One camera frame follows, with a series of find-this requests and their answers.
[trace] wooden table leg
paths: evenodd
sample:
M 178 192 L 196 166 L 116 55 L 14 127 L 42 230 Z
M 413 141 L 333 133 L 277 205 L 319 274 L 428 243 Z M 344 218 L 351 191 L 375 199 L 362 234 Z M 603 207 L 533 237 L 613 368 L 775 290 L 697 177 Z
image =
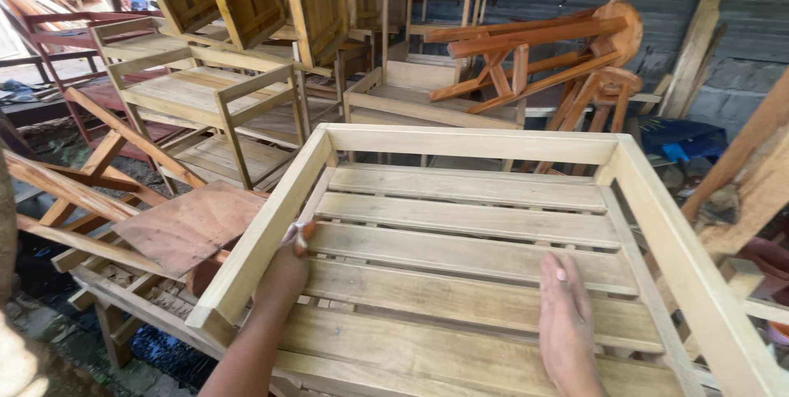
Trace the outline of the wooden table leg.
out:
M 112 334 L 123 325 L 123 312 L 101 300 L 95 301 L 95 309 L 110 362 L 116 368 L 122 368 L 132 359 L 132 350 L 129 348 L 128 342 L 116 343 L 112 339 Z

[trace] plywood board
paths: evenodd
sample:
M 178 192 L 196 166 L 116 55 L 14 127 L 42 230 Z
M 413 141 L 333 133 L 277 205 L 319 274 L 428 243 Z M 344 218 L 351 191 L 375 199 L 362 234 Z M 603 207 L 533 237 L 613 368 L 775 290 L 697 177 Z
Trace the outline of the plywood board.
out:
M 180 277 L 246 231 L 265 201 L 214 181 L 112 229 L 148 259 Z

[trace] human hand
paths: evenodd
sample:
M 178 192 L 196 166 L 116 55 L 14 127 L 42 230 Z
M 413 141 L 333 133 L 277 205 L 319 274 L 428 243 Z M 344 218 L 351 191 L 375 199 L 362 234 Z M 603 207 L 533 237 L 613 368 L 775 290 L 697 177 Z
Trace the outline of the human hand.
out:
M 607 397 L 594 358 L 594 322 L 581 273 L 572 256 L 546 253 L 540 278 L 540 352 L 563 397 Z
M 304 291 L 309 276 L 306 241 L 315 230 L 315 222 L 309 222 L 301 230 L 304 240 L 297 238 L 295 228 L 282 239 L 281 246 L 271 257 L 252 300 L 276 300 L 291 305 Z

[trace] person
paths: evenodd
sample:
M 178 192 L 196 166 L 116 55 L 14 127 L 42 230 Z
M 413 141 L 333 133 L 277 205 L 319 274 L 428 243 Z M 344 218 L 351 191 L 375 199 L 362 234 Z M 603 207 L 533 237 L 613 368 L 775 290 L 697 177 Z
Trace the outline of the person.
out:
M 198 397 L 268 394 L 285 320 L 309 275 L 307 250 L 292 236 L 271 258 L 244 329 Z M 548 377 L 562 397 L 607 397 L 594 359 L 592 305 L 575 260 L 546 252 L 540 270 L 540 352 Z

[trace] concrete block wall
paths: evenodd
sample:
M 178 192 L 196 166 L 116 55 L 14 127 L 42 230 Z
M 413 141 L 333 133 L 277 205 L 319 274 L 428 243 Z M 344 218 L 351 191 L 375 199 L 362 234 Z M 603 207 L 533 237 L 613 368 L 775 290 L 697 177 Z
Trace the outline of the concrete block wall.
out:
M 688 120 L 722 127 L 731 142 L 786 70 L 781 63 L 713 58 Z

